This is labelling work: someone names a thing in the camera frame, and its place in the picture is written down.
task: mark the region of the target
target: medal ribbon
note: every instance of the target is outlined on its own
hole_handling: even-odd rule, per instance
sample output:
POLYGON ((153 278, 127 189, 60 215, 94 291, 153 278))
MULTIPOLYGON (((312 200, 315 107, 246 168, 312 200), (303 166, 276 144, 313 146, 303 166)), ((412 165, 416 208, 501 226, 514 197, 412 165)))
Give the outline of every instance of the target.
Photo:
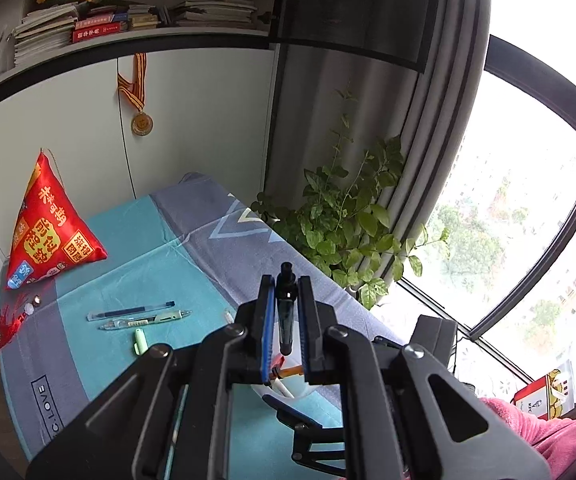
POLYGON ((134 83, 129 82, 117 72, 117 86, 119 92, 122 92, 128 101, 142 112, 145 105, 144 81, 146 78, 146 54, 139 52, 134 55, 134 83))

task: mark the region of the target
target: medal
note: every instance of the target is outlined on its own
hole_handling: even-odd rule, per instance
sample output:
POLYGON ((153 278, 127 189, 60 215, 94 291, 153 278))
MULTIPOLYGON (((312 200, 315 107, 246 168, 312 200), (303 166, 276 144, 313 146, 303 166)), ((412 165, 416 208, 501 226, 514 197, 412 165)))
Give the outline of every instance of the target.
POLYGON ((130 83, 121 74, 117 74, 117 82, 119 92, 122 92, 139 112, 130 121, 130 129, 133 134, 143 137, 152 131, 152 117, 143 111, 146 102, 144 89, 146 55, 142 52, 134 55, 134 73, 134 83, 130 83))
POLYGON ((139 112, 132 118, 130 128, 133 134, 144 137, 152 131, 152 117, 144 112, 139 112))

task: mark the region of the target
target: bed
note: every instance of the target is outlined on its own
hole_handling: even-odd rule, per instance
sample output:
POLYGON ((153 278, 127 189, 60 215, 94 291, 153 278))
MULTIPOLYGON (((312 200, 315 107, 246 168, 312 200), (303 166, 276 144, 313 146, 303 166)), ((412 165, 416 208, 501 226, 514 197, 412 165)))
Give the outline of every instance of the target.
MULTIPOLYGON (((0 354, 8 407, 29 460, 136 359, 134 331, 98 330, 99 322, 86 320, 89 312, 175 301, 193 314, 149 326, 148 343, 195 344, 227 323, 226 311, 234 316, 239 304, 257 296, 261 275, 276 275, 290 261, 296 275, 311 276, 315 297, 335 307, 340 323, 370 339, 402 342, 208 176, 188 174, 87 224, 108 259, 21 290, 6 290, 2 277, 0 307, 15 304, 19 294, 42 299, 0 354)), ((341 424, 333 386, 295 407, 327 427, 341 424)), ((327 477, 293 463, 291 450, 292 432, 276 413, 249 386, 236 385, 229 478, 327 477)))

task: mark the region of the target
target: triangular pillow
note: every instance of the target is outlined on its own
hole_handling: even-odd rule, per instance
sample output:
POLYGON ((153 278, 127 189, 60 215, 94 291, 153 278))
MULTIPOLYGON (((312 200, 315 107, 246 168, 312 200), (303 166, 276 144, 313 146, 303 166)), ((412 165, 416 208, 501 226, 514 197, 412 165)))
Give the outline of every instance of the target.
POLYGON ((107 257, 103 245, 77 215, 44 152, 40 152, 12 237, 7 287, 19 288, 107 257))

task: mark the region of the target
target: pink blanket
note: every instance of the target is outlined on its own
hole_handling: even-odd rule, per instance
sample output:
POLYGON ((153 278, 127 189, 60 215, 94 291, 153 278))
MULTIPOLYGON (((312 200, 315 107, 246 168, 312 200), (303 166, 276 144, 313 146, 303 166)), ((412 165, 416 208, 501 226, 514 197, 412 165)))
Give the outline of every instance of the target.
POLYGON ((548 461, 552 478, 562 475, 576 459, 576 420, 541 420, 501 399, 480 399, 548 461))

